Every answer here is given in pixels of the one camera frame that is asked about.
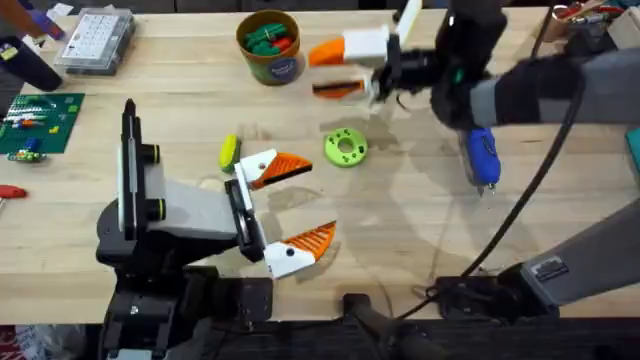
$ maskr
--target red scissors handle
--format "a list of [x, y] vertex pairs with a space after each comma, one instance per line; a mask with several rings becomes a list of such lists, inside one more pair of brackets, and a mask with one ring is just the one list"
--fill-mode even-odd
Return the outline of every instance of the red scissors handle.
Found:
[[27, 192], [13, 185], [0, 185], [0, 198], [13, 199], [23, 198], [27, 196]]

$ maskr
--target cup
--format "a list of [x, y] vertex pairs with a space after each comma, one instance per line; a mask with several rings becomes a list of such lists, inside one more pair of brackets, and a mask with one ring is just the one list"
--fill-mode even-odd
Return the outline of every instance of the cup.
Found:
[[[260, 26], [280, 23], [287, 28], [288, 36], [293, 41], [288, 49], [277, 55], [259, 56], [245, 48], [245, 35], [252, 33]], [[298, 24], [288, 14], [279, 10], [262, 10], [247, 16], [236, 30], [236, 41], [251, 73], [265, 85], [283, 85], [295, 80], [303, 64], [297, 58], [300, 50], [300, 31]]]

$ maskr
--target yellow object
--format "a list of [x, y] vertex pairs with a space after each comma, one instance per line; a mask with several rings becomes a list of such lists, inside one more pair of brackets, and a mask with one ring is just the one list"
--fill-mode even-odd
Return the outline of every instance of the yellow object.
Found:
[[0, 53], [0, 57], [2, 57], [2, 60], [4, 61], [8, 61], [11, 58], [13, 58], [14, 56], [18, 55], [18, 50], [16, 48], [9, 47], [8, 49], [4, 50], [2, 53]]
[[227, 135], [220, 149], [220, 169], [230, 174], [233, 172], [233, 166], [240, 161], [240, 139], [231, 134]]

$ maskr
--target orange part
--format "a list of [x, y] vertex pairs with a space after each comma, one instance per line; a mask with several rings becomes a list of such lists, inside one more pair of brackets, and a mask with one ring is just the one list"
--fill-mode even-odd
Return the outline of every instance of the orange part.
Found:
[[364, 90], [364, 81], [354, 81], [349, 85], [343, 87], [314, 87], [313, 94], [318, 97], [327, 99], [342, 99], [343, 97], [352, 94], [356, 91]]
[[283, 243], [300, 250], [309, 251], [316, 258], [316, 261], [318, 261], [318, 259], [324, 255], [325, 251], [327, 251], [329, 245], [331, 245], [335, 234], [336, 222], [332, 221], [284, 240]]
[[344, 63], [344, 38], [320, 44], [309, 52], [310, 66], [340, 65]]
[[311, 161], [303, 157], [279, 152], [260, 178], [251, 182], [251, 188], [262, 189], [269, 184], [309, 171], [312, 166]]

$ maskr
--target blue marker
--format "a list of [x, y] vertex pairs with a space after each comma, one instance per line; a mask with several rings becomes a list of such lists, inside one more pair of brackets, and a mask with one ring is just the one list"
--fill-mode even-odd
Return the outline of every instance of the blue marker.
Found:
[[474, 181], [494, 191], [500, 180], [500, 159], [496, 150], [496, 139], [489, 129], [474, 129], [466, 139], [469, 163]]

